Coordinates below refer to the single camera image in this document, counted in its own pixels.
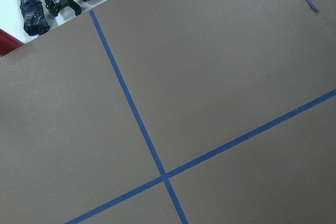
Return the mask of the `blue plaid folded umbrella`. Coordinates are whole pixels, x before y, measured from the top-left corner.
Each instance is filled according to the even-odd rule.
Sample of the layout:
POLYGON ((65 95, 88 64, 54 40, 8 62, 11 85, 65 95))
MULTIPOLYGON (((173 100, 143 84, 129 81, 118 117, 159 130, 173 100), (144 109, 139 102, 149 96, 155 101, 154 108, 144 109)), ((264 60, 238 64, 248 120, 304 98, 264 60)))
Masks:
POLYGON ((45 18, 41 0, 19 0, 24 31, 29 36, 43 35, 50 26, 45 18))

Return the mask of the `red cylinder bottle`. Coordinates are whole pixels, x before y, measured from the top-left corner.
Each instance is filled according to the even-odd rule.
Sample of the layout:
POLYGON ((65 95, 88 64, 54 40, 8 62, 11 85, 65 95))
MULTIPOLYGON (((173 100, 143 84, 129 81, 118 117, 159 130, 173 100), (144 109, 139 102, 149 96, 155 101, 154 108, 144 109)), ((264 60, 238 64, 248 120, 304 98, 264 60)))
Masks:
POLYGON ((8 34, 6 31, 0 31, 1 57, 24 45, 23 42, 8 34))

